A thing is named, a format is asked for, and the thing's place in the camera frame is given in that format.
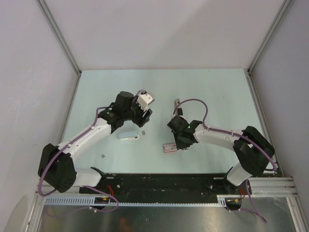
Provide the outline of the light blue stapler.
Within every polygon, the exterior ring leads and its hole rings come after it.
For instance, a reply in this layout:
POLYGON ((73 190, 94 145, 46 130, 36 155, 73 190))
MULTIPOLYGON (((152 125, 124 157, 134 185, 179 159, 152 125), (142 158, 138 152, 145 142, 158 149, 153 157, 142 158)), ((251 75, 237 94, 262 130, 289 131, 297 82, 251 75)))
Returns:
POLYGON ((137 131, 126 131, 118 134, 119 140, 136 140, 139 138, 137 131))

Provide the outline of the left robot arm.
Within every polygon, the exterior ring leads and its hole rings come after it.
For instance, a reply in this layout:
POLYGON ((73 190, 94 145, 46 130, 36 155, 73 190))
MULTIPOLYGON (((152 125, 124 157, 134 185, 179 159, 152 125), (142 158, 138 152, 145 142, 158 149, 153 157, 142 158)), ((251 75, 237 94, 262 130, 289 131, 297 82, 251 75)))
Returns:
POLYGON ((75 166, 77 160, 126 121, 143 127, 150 119, 152 110, 149 106, 154 101, 155 97, 145 90, 136 95, 121 91, 109 106, 96 109, 94 122, 80 133, 58 145, 47 144, 42 150, 38 168, 39 194, 46 195, 42 191, 43 182, 60 193, 72 187, 90 187, 94 192, 102 193, 107 187, 104 173, 95 167, 78 169, 75 166))

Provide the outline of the black staple remover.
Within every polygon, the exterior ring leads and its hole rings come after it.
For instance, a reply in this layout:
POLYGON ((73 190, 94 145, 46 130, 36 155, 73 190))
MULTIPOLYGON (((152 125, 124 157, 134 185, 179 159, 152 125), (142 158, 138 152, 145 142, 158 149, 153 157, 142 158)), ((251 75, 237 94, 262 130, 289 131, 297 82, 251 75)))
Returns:
POLYGON ((181 103, 180 99, 176 99, 174 101, 174 106, 175 106, 174 115, 176 116, 183 116, 182 107, 179 105, 180 103, 181 103))

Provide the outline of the red staple box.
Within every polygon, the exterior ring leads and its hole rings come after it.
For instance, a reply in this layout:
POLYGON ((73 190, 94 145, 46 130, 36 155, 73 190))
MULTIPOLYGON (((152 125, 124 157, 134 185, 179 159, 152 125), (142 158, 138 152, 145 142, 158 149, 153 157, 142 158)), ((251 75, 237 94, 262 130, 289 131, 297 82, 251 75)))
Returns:
POLYGON ((177 152, 176 144, 163 145, 164 153, 177 152))

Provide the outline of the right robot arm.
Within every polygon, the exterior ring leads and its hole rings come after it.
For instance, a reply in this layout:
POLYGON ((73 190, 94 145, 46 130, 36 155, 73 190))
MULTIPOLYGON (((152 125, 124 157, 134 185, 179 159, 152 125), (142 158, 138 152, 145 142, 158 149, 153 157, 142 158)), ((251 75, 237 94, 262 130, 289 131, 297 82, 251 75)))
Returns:
POLYGON ((205 143, 220 146, 235 152, 239 162, 232 167, 219 184, 219 191, 234 194, 240 185, 252 176, 261 176, 272 160, 275 149, 255 128, 247 126, 244 130, 223 130, 203 125, 202 121, 188 123, 181 116, 174 116, 167 124, 171 129, 178 150, 193 144, 205 143))

